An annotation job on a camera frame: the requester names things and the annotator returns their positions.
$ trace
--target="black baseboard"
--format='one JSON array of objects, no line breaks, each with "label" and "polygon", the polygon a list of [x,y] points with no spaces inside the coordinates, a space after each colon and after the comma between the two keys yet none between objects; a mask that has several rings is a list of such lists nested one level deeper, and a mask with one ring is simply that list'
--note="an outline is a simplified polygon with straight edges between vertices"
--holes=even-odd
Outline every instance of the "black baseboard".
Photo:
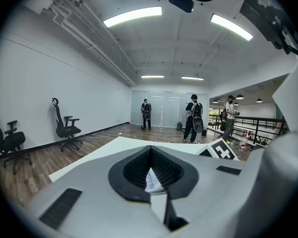
[{"label": "black baseboard", "polygon": [[[121,124],[118,124],[118,125],[114,125],[114,126],[111,126],[111,127],[108,127],[108,128],[104,128],[104,129],[100,129],[100,130],[96,130],[96,131],[93,131],[93,132],[90,132],[90,133],[86,133],[86,134],[83,134],[83,135],[80,135],[80,136],[77,136],[77,137],[73,137],[73,139],[78,139],[78,138],[81,138],[81,137],[84,137],[84,136],[89,136],[89,135],[92,135],[92,134],[95,134],[95,133],[99,133],[99,132],[102,132],[104,130],[108,130],[108,129],[112,129],[112,128],[115,128],[115,127],[118,127],[120,125],[123,125],[123,124],[129,124],[130,122],[124,122],[124,123],[121,123]],[[36,150],[40,150],[40,149],[44,149],[44,148],[47,148],[47,147],[50,147],[50,146],[54,146],[54,145],[59,145],[59,144],[62,144],[63,142],[65,142],[67,139],[64,139],[64,140],[60,140],[60,141],[56,141],[56,142],[53,142],[53,143],[50,143],[50,144],[45,144],[45,145],[40,145],[40,146],[36,146],[36,147],[32,147],[32,148],[28,148],[28,149],[23,149],[21,151],[17,151],[19,154],[23,154],[23,153],[29,153],[29,152],[33,152],[33,151],[36,151]],[[11,155],[13,155],[14,152],[10,152],[10,153],[7,153],[7,154],[0,154],[0,159],[4,159],[4,158],[8,158],[10,157]]]}]

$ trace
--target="pipe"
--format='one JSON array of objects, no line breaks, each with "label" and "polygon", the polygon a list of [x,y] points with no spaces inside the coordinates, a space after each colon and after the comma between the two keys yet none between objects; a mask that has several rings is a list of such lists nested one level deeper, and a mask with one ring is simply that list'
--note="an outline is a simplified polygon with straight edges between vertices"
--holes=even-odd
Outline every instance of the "pipe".
[{"label": "pipe", "polygon": [[64,5],[62,5],[62,4],[59,4],[59,6],[61,7],[61,8],[63,8],[63,10],[67,10],[68,11],[68,18],[71,16],[71,14],[72,14],[72,10],[71,9],[68,9],[66,6],[64,6]]},{"label": "pipe", "polygon": [[100,23],[100,25],[106,30],[106,32],[110,35],[110,37],[115,41],[117,46],[121,49],[121,51],[124,53],[130,64],[135,68],[134,64],[130,61],[129,57],[126,55],[125,51],[121,48],[121,46],[118,44],[117,40],[112,36],[112,34],[108,31],[107,27],[105,27],[104,23],[99,19],[99,17],[93,12],[93,10],[88,6],[88,4],[84,1],[81,0],[85,7],[90,11],[90,13],[97,19],[97,21]]},{"label": "pipe", "polygon": [[84,38],[88,43],[93,46],[93,48],[96,48],[97,51],[110,63],[112,66],[115,67],[116,71],[119,71],[121,74],[124,75],[125,78],[128,79],[128,82],[134,85],[134,82],[123,72],[121,69],[102,51],[94,42],[92,42],[86,35],[84,35],[76,26],[74,26],[72,23],[70,23],[67,19],[64,19],[63,21],[67,26],[69,26],[71,29],[73,29],[75,32],[77,32],[82,38]]},{"label": "pipe", "polygon": [[[51,6],[52,11],[55,13],[53,21],[63,27],[67,32],[69,32],[74,38],[81,42],[84,46],[87,47],[87,50],[90,50],[94,55],[97,56],[103,63],[109,66],[113,71],[120,75],[123,79],[129,82],[132,85],[135,83],[123,72],[120,68],[96,45],[94,44],[86,35],[84,35],[76,26],[70,23],[67,18],[69,17],[65,12],[59,9],[57,6]],[[57,16],[61,14],[64,17],[64,20],[61,24],[56,21]]]},{"label": "pipe", "polygon": [[85,15],[82,15],[81,11],[78,10],[75,6],[73,6],[73,4],[69,1],[69,0],[64,0],[65,2],[67,2],[73,9],[75,9],[74,14],[81,19],[81,21],[86,25],[88,26],[92,31],[93,33],[95,33],[103,42],[105,42],[107,44],[107,46],[109,48],[111,48],[116,54],[120,55],[118,52],[117,52],[117,49],[114,49],[109,43],[108,41],[102,36],[100,35],[98,32],[96,32],[94,30],[94,26],[93,26],[93,23],[91,23],[86,17]]},{"label": "pipe", "polygon": [[60,15],[62,15],[64,18],[68,18],[69,16],[63,12],[60,8],[58,8],[55,4],[51,4],[51,8],[56,10]]},{"label": "pipe", "polygon": [[59,23],[56,21],[56,18],[59,16],[59,13],[51,7],[51,10],[55,13],[55,16],[53,18],[53,21],[55,23],[57,23],[59,26],[61,26],[62,28],[64,28],[67,32],[69,32],[75,39],[77,39],[79,42],[81,42],[84,46],[86,46],[88,48],[88,45],[86,44],[86,42],[84,40],[82,40],[79,36],[77,36],[77,34],[75,34],[69,27],[67,27],[64,23]]}]

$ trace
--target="black office chair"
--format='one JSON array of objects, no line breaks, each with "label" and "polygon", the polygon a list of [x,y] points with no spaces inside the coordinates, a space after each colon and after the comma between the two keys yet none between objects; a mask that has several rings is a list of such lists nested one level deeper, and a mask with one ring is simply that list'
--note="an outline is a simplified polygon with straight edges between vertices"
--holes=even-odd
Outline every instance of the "black office chair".
[{"label": "black office chair", "polygon": [[17,120],[8,122],[7,124],[10,125],[10,129],[5,131],[5,134],[8,134],[5,138],[3,137],[2,130],[0,129],[0,153],[7,154],[8,152],[13,152],[13,154],[7,158],[3,162],[3,166],[6,167],[6,163],[9,161],[14,160],[13,163],[13,174],[16,174],[16,163],[18,160],[27,160],[30,162],[30,165],[32,164],[32,161],[29,158],[23,157],[23,154],[25,154],[24,151],[18,152],[18,150],[21,150],[20,145],[24,143],[25,141],[25,136],[23,132],[17,132],[13,133],[16,131],[16,128],[13,128],[13,124],[15,124]]},{"label": "black office chair", "polygon": [[64,119],[66,120],[65,126],[64,126],[61,118],[61,114],[60,114],[60,108],[58,106],[59,100],[56,98],[52,98],[52,103],[56,108],[56,114],[59,119],[58,121],[56,120],[57,122],[56,134],[59,137],[67,137],[67,140],[61,144],[61,152],[64,151],[64,147],[66,147],[68,144],[74,146],[76,150],[79,150],[79,148],[74,144],[74,142],[80,142],[81,144],[83,144],[83,141],[71,138],[71,137],[74,137],[74,134],[81,132],[79,128],[74,126],[75,121],[78,121],[79,119],[70,119],[72,117],[64,117]]}]

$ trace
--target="backpack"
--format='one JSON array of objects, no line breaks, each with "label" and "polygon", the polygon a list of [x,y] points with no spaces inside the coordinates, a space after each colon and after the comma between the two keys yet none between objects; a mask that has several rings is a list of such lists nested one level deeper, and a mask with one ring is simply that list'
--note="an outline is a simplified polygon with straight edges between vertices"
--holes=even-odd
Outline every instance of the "backpack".
[{"label": "backpack", "polygon": [[222,119],[225,119],[227,117],[226,109],[223,109]]},{"label": "backpack", "polygon": [[201,118],[203,113],[203,106],[201,103],[194,102],[191,108],[191,114],[193,118]]},{"label": "backpack", "polygon": [[145,112],[151,112],[151,105],[150,105],[150,103],[145,103],[144,104],[144,111]]}]

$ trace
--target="black slot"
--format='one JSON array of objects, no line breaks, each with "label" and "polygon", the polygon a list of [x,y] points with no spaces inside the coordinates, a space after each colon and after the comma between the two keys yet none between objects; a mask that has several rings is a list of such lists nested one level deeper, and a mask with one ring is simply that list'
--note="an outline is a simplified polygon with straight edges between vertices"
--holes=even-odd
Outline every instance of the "black slot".
[{"label": "black slot", "polygon": [[230,167],[226,167],[226,166],[218,166],[217,170],[225,172],[225,173],[229,173],[232,175],[239,175],[239,173],[241,172],[241,169],[235,169],[235,168],[230,168]]},{"label": "black slot", "polygon": [[40,221],[56,230],[71,211],[81,193],[80,190],[73,188],[65,190],[40,217]]}]

